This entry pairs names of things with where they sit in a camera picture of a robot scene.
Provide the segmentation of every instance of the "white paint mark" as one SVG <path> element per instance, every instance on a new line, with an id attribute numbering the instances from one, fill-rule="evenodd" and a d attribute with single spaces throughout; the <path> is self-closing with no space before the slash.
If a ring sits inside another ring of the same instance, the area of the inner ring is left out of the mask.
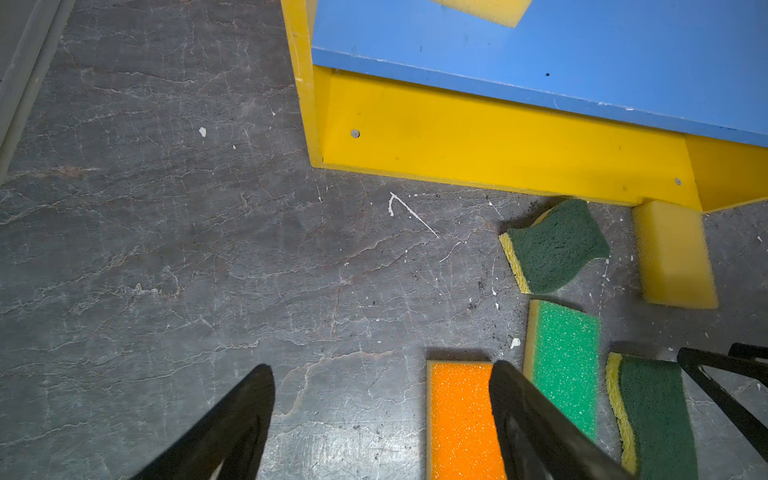
<path id="1" fill-rule="evenodd" d="M 392 195 L 392 196 L 389 198 L 389 216 L 390 216 L 390 217 L 394 217 L 394 216 L 395 216 L 395 212 L 393 212 L 393 211 L 392 211 L 392 200 L 397 200 L 397 201 L 398 201 L 398 202 L 400 202 L 400 203 L 401 203 L 401 204 L 402 204 L 402 205 L 403 205 L 403 206 L 404 206 L 406 209 L 408 209 L 408 211 L 411 213 L 411 215 L 413 215 L 414 217 L 416 217 L 417 219 L 419 219 L 419 221 L 420 221 L 421 223 L 423 223 L 425 227 L 429 228 L 429 231 L 430 231 L 430 232 L 432 232 L 432 233 L 434 233 L 434 234 L 435 234 L 435 237 L 438 237 L 438 238 L 440 238 L 440 236 L 437 234 L 437 232 L 435 232 L 435 231 L 432 229 L 432 227 L 430 227 L 429 225 L 427 225 L 427 223 L 426 223 L 424 220 L 422 220 L 422 218 L 421 218 L 419 215 L 417 215 L 415 211 L 411 210 L 411 207 L 409 207 L 408 205 L 406 205 L 406 202 L 404 202 L 404 201 L 400 200 L 400 197 L 398 197 L 397 195 L 395 195 L 395 194 L 394 194 L 394 193 L 392 193 L 392 192 L 389 192 L 389 194 L 390 194 L 390 195 Z"/>
<path id="2" fill-rule="evenodd" d="M 456 248 L 456 247 L 458 247 L 458 246 L 459 246 L 459 245 L 461 245 L 462 243 L 464 243 L 464 242 L 457 242 L 457 243 L 456 243 L 456 245 L 454 245 L 454 246 L 453 246 L 453 248 L 451 249 L 451 251 L 450 251 L 450 252 L 448 252 L 448 255 L 446 255 L 446 256 L 445 256 L 445 258 L 444 258 L 444 259 L 442 259 L 442 260 L 440 260 L 438 263 L 442 263 L 444 260 L 446 260 L 448 257 L 450 257 L 450 256 L 451 256 L 451 253 L 453 253 L 453 249 L 454 249 L 454 248 Z"/>

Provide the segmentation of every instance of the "dark green scouring pad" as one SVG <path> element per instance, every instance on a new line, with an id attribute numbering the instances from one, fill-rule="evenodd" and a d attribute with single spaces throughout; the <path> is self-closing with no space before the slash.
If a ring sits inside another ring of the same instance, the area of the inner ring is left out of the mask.
<path id="1" fill-rule="evenodd" d="M 611 254 L 587 203 L 576 198 L 544 212 L 528 228 L 509 229 L 499 240 L 523 293 L 553 292 L 590 260 Z"/>
<path id="2" fill-rule="evenodd" d="M 621 464 L 638 480 L 699 478 L 681 372 L 675 362 L 608 355 L 605 379 Z"/>

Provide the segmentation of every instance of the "blue board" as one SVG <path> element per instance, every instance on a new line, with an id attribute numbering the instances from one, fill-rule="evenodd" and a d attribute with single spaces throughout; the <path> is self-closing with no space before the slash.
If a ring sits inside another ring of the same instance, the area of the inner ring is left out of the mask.
<path id="1" fill-rule="evenodd" d="M 533 0 L 517 28 L 429 0 L 319 0 L 312 57 L 768 147 L 767 0 Z"/>

